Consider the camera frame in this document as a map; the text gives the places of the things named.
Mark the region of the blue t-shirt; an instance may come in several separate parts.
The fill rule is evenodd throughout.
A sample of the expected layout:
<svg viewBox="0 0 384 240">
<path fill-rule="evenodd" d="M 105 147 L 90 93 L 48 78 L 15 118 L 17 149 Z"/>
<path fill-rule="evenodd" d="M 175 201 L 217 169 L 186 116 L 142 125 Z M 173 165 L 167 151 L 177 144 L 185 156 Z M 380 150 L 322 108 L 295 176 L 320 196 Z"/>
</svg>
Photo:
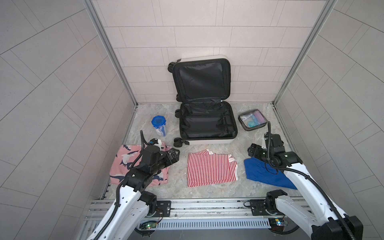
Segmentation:
<svg viewBox="0 0 384 240">
<path fill-rule="evenodd" d="M 256 158 L 244 160 L 248 180 L 276 187 L 297 190 L 295 185 L 282 173 Z"/>
</svg>

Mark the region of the clear toiletry pouch black trim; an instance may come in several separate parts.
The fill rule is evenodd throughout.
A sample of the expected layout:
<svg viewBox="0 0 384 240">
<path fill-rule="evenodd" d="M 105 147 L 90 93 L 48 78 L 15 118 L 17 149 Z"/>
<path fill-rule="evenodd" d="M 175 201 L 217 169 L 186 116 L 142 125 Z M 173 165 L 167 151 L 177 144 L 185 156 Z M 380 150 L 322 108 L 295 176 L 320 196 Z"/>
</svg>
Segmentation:
<svg viewBox="0 0 384 240">
<path fill-rule="evenodd" d="M 258 109 L 239 114 L 238 120 L 245 131 L 253 131 L 267 125 L 268 120 Z"/>
</svg>

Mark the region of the red white striped shirt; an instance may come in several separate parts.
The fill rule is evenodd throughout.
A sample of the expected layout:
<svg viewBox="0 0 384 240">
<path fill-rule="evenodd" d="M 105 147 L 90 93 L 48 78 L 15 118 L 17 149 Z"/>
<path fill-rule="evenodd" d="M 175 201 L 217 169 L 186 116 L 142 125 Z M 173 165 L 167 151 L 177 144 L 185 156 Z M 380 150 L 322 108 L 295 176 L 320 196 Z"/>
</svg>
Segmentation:
<svg viewBox="0 0 384 240">
<path fill-rule="evenodd" d="M 188 187 L 223 184 L 238 180 L 238 163 L 230 154 L 216 154 L 209 149 L 188 156 Z"/>
</svg>

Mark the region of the pink shark print garment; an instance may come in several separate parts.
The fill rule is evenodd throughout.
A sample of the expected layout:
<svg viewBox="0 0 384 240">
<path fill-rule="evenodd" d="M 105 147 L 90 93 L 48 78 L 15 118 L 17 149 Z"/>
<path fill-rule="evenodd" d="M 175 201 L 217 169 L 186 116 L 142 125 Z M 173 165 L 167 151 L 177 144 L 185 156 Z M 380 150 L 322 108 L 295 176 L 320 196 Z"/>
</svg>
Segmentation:
<svg viewBox="0 0 384 240">
<path fill-rule="evenodd" d="M 142 148 L 140 145 L 120 146 L 110 169 L 110 182 L 118 185 L 132 168 L 134 160 L 139 156 Z M 168 183 L 169 167 L 163 169 L 160 174 L 153 177 L 149 187 L 165 185 Z"/>
</svg>

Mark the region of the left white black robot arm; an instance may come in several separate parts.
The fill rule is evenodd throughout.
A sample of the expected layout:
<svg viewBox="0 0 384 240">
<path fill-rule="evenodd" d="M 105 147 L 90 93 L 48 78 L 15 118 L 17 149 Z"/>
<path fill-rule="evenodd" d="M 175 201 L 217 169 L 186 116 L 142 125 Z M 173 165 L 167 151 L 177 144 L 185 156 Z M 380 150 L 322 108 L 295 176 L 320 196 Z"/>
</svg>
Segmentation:
<svg viewBox="0 0 384 240">
<path fill-rule="evenodd" d="M 156 211 L 157 196 L 146 191 L 153 177 L 161 170 L 177 163 L 180 151 L 162 150 L 161 141 L 146 141 L 143 131 L 141 151 L 131 169 L 116 189 L 116 199 L 99 225 L 88 237 L 89 240 L 126 240 L 139 223 Z"/>
</svg>

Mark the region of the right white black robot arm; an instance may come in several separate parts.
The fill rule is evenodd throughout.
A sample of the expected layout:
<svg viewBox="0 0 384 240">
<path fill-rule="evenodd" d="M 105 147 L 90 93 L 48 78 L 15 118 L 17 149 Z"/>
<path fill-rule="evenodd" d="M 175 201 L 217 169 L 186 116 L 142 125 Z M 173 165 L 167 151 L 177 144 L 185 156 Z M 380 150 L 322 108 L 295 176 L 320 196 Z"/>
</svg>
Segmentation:
<svg viewBox="0 0 384 240">
<path fill-rule="evenodd" d="M 362 222 L 334 203 L 312 178 L 300 157 L 295 152 L 286 152 L 280 135 L 271 133 L 270 123 L 267 126 L 266 147 L 252 144 L 248 148 L 249 156 L 268 164 L 276 173 L 284 174 L 296 186 L 310 210 L 295 203 L 283 190 L 275 190 L 266 195 L 266 213 L 287 216 L 312 240 L 361 240 Z"/>
</svg>

